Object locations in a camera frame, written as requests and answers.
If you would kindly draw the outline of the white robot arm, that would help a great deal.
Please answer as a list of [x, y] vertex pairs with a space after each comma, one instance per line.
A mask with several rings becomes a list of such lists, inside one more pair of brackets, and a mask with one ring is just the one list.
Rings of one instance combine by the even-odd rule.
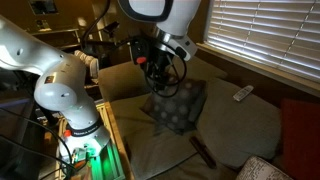
[[[169, 84], [162, 80], [165, 67], [149, 64], [164, 55], [188, 61], [196, 52], [187, 36], [200, 0], [118, 0], [125, 14], [135, 20], [154, 22], [157, 36], [134, 36], [127, 41], [145, 45], [136, 56], [144, 57], [146, 82], [154, 91]], [[7, 70], [22, 70], [39, 76], [34, 99], [43, 108], [58, 111], [67, 119], [71, 132], [62, 141], [60, 155], [69, 159], [71, 152], [82, 149], [92, 157], [100, 155], [109, 143], [110, 134], [95, 103], [84, 89], [85, 64], [80, 58], [58, 50], [28, 34], [0, 16], [0, 65]]]

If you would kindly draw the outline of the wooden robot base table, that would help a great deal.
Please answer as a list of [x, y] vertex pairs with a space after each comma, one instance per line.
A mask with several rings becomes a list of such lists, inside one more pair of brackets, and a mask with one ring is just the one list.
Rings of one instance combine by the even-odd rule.
[[96, 105], [98, 125], [94, 132], [76, 137], [68, 121], [59, 123], [62, 143], [57, 155], [76, 168], [72, 180], [134, 180], [124, 143], [109, 103]]

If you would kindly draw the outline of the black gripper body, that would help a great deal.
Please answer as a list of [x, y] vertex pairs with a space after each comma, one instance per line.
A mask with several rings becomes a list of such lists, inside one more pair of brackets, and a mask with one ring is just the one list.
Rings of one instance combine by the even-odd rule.
[[175, 68], [173, 55], [158, 49], [145, 37], [137, 36], [130, 41], [131, 59], [143, 71], [143, 77], [149, 89], [160, 97], [173, 97], [179, 88], [181, 79], [178, 72], [169, 74], [169, 67]]

